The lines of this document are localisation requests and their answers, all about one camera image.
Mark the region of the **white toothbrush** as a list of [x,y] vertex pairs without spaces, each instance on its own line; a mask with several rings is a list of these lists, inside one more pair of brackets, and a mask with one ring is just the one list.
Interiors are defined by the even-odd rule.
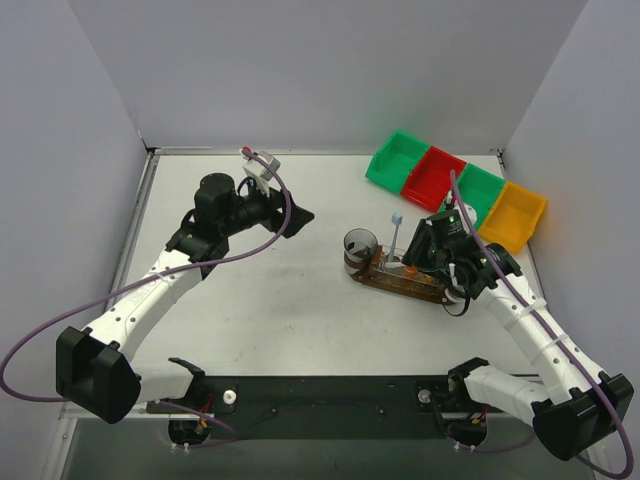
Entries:
[[400,261],[384,262],[380,270],[389,275],[403,276],[405,265]]

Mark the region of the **clear acrylic toothbrush rack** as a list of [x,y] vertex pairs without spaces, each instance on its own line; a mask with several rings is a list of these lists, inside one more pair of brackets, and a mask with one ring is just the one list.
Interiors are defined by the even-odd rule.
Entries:
[[389,248],[385,245],[380,245],[373,254],[365,277],[370,286],[431,303],[448,302],[441,281],[403,264],[402,250],[397,250],[392,260],[388,254]]

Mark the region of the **light blue toothbrush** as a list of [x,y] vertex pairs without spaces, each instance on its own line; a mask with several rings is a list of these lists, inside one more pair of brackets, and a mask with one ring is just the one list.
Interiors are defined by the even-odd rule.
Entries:
[[388,255],[387,255],[387,262],[388,263],[394,263],[395,262],[395,251],[396,251],[396,245],[397,245],[397,238],[398,238],[398,233],[399,233],[399,229],[400,229],[400,226],[402,224],[402,221],[403,221],[403,215],[400,212],[394,212],[392,214],[391,223],[394,226],[394,231],[393,231],[391,244],[389,246],[389,252],[388,252]]

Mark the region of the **clear glass cup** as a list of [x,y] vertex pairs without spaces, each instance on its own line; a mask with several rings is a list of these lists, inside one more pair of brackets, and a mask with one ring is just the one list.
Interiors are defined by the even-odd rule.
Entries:
[[466,293],[464,290],[460,290],[454,286],[449,286],[444,290],[446,298],[455,304],[461,304],[466,301]]

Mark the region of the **grey glass cup with holder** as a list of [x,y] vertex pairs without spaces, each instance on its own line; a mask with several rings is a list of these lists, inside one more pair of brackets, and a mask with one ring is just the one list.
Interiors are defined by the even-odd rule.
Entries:
[[347,232],[343,239],[346,273],[355,275],[366,270],[378,246],[377,237],[367,229],[355,228]]

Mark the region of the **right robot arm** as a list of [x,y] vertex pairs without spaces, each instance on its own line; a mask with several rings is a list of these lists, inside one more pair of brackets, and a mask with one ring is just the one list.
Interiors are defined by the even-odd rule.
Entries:
[[552,317],[512,255],[467,233],[457,210],[420,220],[403,262],[485,308],[539,377],[528,382],[474,358],[450,372],[466,398],[531,426],[563,461],[618,430],[634,395],[631,382],[591,360]]

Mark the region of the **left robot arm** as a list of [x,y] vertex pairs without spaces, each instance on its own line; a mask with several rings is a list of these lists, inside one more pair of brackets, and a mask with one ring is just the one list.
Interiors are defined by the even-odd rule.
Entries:
[[246,178],[240,195],[227,174],[205,176],[194,207],[146,273],[145,282],[84,329],[66,328],[56,341],[56,390],[109,424],[141,402],[170,399],[193,411],[204,402],[205,373],[176,357],[158,368],[134,369],[136,351],[161,318],[213,270],[229,251],[231,236],[261,225],[290,238],[314,214],[287,201],[283,192],[260,190]]

